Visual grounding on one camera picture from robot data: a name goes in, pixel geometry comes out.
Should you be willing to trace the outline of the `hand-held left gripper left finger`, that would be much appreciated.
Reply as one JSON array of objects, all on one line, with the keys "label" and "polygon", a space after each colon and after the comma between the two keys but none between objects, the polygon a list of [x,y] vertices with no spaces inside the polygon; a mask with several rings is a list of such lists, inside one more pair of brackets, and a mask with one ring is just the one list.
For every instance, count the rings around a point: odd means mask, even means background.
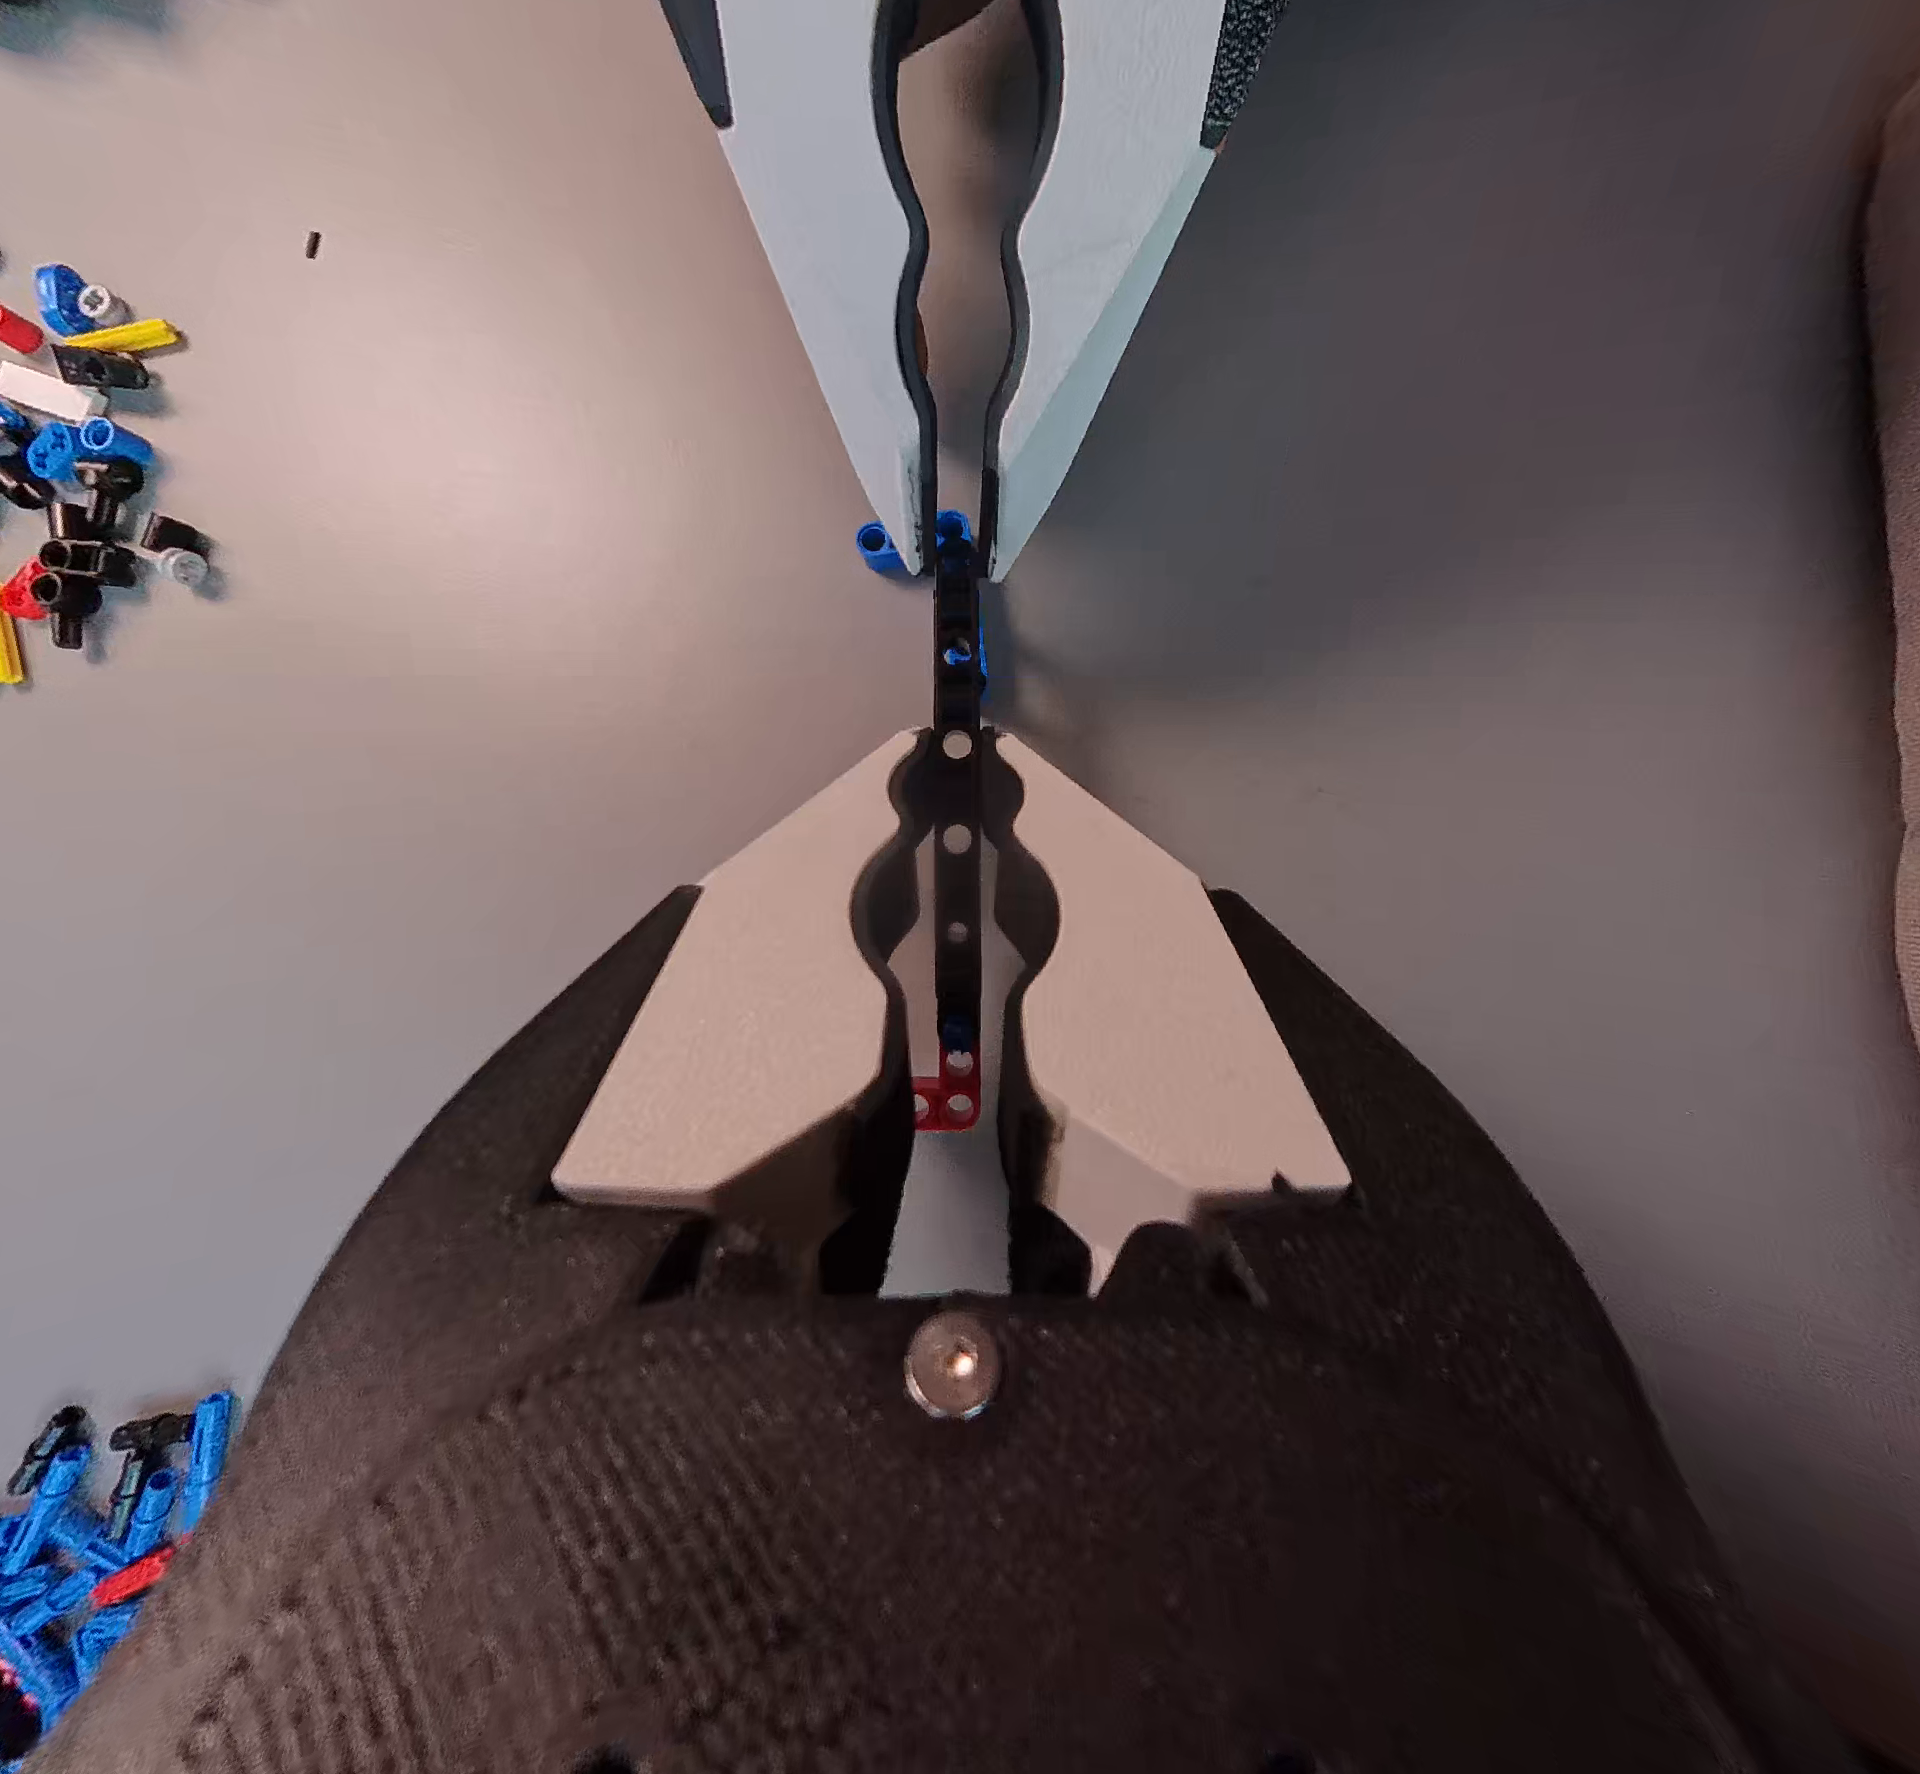
[{"label": "hand-held left gripper left finger", "polygon": [[914,1147],[899,987],[868,894],[921,731],[723,860],[692,891],[550,1188],[766,1231],[826,1281],[886,1272]]}]

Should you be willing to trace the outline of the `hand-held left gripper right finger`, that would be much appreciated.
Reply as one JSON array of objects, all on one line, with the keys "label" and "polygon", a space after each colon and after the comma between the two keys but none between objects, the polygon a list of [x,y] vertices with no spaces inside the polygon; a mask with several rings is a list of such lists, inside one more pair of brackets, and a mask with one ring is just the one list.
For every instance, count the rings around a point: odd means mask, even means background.
[{"label": "hand-held left gripper right finger", "polygon": [[1000,731],[984,763],[1007,1281],[1096,1290],[1139,1226],[1354,1185],[1201,876]]}]

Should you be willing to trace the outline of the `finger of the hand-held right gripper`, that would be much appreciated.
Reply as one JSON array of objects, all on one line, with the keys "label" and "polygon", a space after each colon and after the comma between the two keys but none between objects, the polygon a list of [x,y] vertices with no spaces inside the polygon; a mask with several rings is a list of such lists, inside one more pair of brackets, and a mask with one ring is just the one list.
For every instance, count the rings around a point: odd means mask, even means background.
[{"label": "finger of the hand-held right gripper", "polygon": [[993,424],[1006,579],[1057,500],[1210,169],[1227,0],[1036,0],[1040,140],[1012,232],[1012,380]]},{"label": "finger of the hand-held right gripper", "polygon": [[925,215],[905,191],[886,93],[899,0],[717,0],[733,127],[723,151],[749,209],[848,465],[921,565],[933,474],[914,368]]}]

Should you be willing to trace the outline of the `black lego beam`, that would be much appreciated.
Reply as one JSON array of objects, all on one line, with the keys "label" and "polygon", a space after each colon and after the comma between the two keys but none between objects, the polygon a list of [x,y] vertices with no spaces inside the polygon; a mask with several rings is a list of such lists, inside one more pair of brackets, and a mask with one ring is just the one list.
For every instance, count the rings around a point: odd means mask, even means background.
[{"label": "black lego beam", "polygon": [[980,1051],[980,557],[958,510],[933,545],[933,1022],[945,1055]]}]

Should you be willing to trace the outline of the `blue lego connector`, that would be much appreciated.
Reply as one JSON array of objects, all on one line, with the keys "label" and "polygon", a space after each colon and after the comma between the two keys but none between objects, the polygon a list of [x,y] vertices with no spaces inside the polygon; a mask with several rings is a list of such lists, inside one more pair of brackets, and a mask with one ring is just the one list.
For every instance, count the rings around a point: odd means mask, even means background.
[{"label": "blue lego connector", "polygon": [[899,540],[878,520],[861,520],[854,527],[854,545],[860,545],[861,565],[886,579],[914,576],[914,579],[945,579],[945,583],[974,583],[990,563],[984,557],[990,536],[980,540],[974,520],[963,510],[933,510],[933,520],[925,523],[925,536],[921,536],[921,565],[905,565]]}]

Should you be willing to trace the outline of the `pile of mixed lego pieces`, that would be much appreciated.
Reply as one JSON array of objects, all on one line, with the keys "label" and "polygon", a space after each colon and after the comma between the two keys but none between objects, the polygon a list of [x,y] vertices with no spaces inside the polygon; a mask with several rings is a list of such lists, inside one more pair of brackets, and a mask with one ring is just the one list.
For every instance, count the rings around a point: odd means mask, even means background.
[{"label": "pile of mixed lego pieces", "polygon": [[136,427],[158,392],[156,356],[179,348],[172,322],[130,316],[61,257],[32,268],[32,309],[6,307],[0,497],[37,523],[37,540],[6,557],[6,690],[30,682],[24,631],[84,656],[122,595],[211,590],[216,540],[158,510],[166,461]]}]

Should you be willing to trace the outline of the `pile of blue lego pins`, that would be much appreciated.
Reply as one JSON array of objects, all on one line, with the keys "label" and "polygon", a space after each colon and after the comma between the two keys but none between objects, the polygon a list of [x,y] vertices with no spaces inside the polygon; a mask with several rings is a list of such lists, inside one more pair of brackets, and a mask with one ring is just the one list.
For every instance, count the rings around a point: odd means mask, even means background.
[{"label": "pile of blue lego pins", "polygon": [[51,1410],[6,1483],[0,1519],[0,1766],[14,1774],[99,1680],[183,1543],[196,1532],[238,1426],[216,1387],[94,1432]]}]

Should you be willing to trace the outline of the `beige ribbed fabric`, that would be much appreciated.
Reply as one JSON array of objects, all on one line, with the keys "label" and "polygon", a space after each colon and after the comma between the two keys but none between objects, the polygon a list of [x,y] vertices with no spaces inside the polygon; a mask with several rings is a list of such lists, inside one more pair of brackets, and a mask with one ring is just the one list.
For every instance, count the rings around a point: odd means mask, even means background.
[{"label": "beige ribbed fabric", "polygon": [[1893,955],[1904,1031],[1920,1031],[1920,85],[1879,132],[1856,215],[1856,309],[1868,362],[1873,465],[1884,484],[1900,842],[1893,866]]}]

